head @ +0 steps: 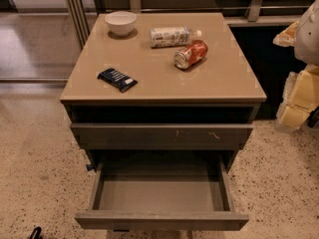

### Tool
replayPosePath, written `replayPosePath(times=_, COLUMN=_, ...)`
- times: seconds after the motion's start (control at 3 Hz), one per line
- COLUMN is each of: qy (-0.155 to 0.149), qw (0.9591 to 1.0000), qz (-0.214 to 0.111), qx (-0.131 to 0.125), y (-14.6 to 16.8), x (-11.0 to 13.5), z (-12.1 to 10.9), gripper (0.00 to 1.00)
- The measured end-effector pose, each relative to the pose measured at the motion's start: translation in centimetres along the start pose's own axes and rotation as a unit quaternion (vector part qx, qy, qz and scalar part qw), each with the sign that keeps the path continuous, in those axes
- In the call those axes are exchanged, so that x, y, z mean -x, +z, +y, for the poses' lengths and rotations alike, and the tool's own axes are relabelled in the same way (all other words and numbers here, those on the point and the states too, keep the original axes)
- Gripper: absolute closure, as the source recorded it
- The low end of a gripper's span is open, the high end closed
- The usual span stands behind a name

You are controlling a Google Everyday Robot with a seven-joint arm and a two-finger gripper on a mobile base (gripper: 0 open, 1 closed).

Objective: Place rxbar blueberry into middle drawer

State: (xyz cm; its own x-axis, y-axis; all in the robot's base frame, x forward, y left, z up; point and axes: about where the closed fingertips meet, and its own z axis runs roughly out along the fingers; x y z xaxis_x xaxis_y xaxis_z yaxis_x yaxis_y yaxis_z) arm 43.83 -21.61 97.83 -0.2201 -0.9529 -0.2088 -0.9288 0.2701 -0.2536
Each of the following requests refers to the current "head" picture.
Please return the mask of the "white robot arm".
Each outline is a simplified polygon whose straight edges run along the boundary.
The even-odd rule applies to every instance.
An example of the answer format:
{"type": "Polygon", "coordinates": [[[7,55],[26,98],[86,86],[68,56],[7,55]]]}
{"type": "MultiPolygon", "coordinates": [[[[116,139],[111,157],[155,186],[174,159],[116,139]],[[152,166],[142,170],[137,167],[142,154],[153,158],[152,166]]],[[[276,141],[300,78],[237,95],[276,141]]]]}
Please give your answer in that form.
{"type": "Polygon", "coordinates": [[[300,73],[290,72],[277,123],[287,130],[300,128],[319,107],[319,0],[301,18],[278,34],[273,43],[293,47],[295,58],[306,64],[300,73]]]}

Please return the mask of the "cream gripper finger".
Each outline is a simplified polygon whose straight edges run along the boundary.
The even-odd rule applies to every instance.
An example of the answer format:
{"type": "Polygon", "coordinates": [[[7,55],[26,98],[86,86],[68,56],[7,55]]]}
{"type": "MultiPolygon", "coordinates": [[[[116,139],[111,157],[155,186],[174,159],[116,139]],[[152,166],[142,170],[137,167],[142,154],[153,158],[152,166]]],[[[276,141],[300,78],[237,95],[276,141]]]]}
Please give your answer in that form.
{"type": "Polygon", "coordinates": [[[273,44],[280,47],[293,47],[295,45],[296,40],[296,30],[299,21],[295,21],[291,25],[289,25],[285,30],[280,32],[273,39],[273,44]]]}
{"type": "Polygon", "coordinates": [[[308,71],[290,72],[282,97],[277,121],[283,126],[300,128],[319,106],[319,75],[308,71]]]}

